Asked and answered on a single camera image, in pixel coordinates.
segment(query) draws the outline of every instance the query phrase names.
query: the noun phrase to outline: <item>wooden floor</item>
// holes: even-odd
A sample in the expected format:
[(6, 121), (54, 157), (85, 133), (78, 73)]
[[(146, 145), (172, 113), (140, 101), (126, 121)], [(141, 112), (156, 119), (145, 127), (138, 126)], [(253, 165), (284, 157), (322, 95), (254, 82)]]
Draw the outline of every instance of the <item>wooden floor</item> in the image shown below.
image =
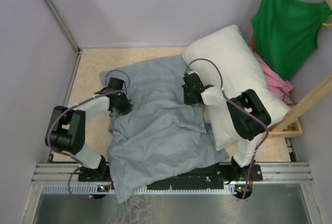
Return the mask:
[[(107, 71), (133, 63), (157, 57), (181, 54), (185, 47), (154, 47), (154, 48), (112, 48), (85, 49), (82, 53), (77, 75), (74, 81), (69, 106), (79, 103), (102, 89), (99, 72)], [(97, 153), (107, 158), (107, 149), (112, 142), (112, 134), (108, 131), (109, 113), (104, 112), (89, 120), (86, 124), (86, 143)], [(226, 148), (230, 157), (234, 154), (237, 144)], [(70, 159), (55, 154), (54, 162), (68, 162)], [(289, 154), (284, 138), (268, 138), (258, 150), (258, 162), (289, 162)]]

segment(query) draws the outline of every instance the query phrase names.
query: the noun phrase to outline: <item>white wall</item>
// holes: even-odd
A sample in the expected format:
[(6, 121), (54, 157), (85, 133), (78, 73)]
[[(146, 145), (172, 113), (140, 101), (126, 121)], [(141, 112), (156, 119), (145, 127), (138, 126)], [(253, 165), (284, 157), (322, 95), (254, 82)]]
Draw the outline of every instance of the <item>white wall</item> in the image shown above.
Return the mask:
[(43, 0), (0, 0), (0, 223), (17, 223), (75, 52)]
[[(318, 50), (291, 79), (296, 101), (304, 97), (332, 72), (332, 27), (323, 26), (318, 34)], [(308, 161), (325, 207), (332, 221), (332, 94), (324, 98), (301, 118), (304, 135), (295, 140), (302, 161)]]
[(187, 45), (234, 23), (249, 35), (259, 7), (257, 0), (53, 1), (80, 47)]

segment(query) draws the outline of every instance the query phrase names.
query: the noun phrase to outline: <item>blue-gray cloth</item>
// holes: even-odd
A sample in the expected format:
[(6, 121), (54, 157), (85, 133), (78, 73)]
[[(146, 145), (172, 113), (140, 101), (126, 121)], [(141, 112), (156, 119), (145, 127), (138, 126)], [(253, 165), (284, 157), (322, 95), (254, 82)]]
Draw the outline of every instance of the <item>blue-gray cloth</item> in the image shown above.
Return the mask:
[[(109, 127), (109, 169), (119, 203), (138, 188), (228, 158), (224, 150), (215, 150), (203, 108), (184, 104), (186, 67), (177, 55), (119, 68), (131, 78), (127, 98), (133, 105), (127, 115), (113, 112)], [(104, 86), (106, 73), (100, 73)], [(109, 77), (128, 81), (120, 72)]]

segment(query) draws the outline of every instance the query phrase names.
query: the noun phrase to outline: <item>green shirt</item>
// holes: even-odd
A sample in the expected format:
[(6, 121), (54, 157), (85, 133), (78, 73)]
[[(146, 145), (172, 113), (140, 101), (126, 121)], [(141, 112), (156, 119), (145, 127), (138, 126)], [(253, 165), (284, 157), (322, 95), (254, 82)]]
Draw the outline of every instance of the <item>green shirt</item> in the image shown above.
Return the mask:
[(317, 49), (316, 37), (332, 14), (326, 2), (262, 0), (251, 23), (257, 53), (287, 80)]

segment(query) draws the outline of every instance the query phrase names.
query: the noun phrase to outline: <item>white pillow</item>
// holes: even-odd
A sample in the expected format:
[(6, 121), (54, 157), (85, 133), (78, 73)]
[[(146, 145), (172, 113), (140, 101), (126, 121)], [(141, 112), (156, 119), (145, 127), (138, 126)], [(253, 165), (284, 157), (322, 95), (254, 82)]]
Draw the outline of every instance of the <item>white pillow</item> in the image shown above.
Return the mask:
[[(225, 90), (255, 90), (271, 117), (270, 125), (281, 121), (289, 111), (290, 108), (268, 90), (261, 67), (236, 25), (225, 27), (192, 43), (182, 56), (187, 64), (197, 58), (206, 58), (214, 62), (223, 76)], [(220, 87), (218, 72), (209, 62), (196, 61), (190, 68), (198, 73), (205, 85)], [(207, 106), (206, 109), (217, 150), (226, 148), (240, 138), (228, 110), (214, 106)]]

